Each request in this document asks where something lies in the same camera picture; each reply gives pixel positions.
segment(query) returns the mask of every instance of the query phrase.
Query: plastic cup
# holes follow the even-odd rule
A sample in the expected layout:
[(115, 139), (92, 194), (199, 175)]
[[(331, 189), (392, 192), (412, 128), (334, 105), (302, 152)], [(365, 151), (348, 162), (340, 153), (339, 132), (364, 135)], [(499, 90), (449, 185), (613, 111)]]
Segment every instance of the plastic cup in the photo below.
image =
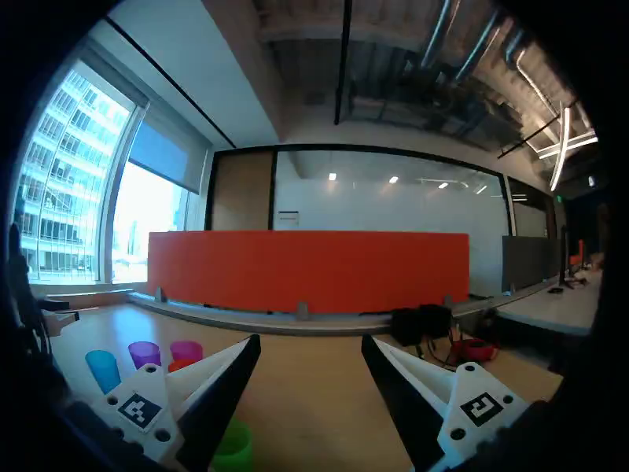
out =
[(160, 346), (148, 341), (138, 341), (129, 344), (129, 353), (136, 369), (144, 364), (154, 363), (158, 366), (162, 365), (160, 358)]
[(251, 431), (243, 422), (232, 419), (212, 459), (216, 472), (253, 470)]
[(106, 395), (120, 384), (120, 372), (115, 356), (107, 351), (89, 351), (85, 361), (96, 379), (96, 383)]
[(192, 359), (179, 359), (168, 364), (168, 372), (175, 372), (196, 362)]
[(173, 360), (191, 359), (197, 362), (203, 359), (203, 346), (195, 341), (175, 341), (171, 344)]

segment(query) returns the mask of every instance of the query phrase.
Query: roller shade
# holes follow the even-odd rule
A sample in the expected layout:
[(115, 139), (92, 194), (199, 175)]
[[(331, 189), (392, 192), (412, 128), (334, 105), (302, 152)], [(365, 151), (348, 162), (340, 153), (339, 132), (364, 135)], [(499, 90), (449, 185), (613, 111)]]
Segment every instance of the roller shade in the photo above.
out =
[(150, 105), (135, 135), (129, 161), (198, 194), (210, 143), (181, 121)]

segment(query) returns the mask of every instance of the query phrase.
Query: black bag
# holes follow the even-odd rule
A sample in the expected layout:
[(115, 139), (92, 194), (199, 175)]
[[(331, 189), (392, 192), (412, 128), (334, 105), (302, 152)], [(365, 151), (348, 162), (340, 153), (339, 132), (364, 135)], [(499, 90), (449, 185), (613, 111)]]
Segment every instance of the black bag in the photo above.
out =
[(424, 335), (446, 337), (451, 318), (452, 310), (435, 304), (397, 308), (391, 312), (391, 335), (402, 346), (418, 345)]

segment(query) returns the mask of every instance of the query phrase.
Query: pink cup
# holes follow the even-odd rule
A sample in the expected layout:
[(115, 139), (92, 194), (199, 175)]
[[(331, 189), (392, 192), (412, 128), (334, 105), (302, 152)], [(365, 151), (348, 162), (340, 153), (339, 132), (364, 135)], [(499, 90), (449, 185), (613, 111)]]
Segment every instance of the pink cup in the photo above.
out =
[(189, 359), (198, 362), (203, 359), (203, 346), (195, 341), (175, 341), (171, 344), (173, 360)]
[(129, 344), (129, 353), (136, 369), (144, 364), (154, 363), (158, 366), (162, 365), (160, 358), (160, 346), (148, 341), (138, 341)]

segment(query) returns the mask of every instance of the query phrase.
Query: orange panel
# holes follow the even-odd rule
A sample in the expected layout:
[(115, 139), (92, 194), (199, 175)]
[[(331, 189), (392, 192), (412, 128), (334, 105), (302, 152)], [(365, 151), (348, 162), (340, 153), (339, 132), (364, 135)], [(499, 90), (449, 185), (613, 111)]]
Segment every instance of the orange panel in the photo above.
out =
[(250, 311), (380, 312), (467, 299), (467, 234), (151, 233), (149, 292)]

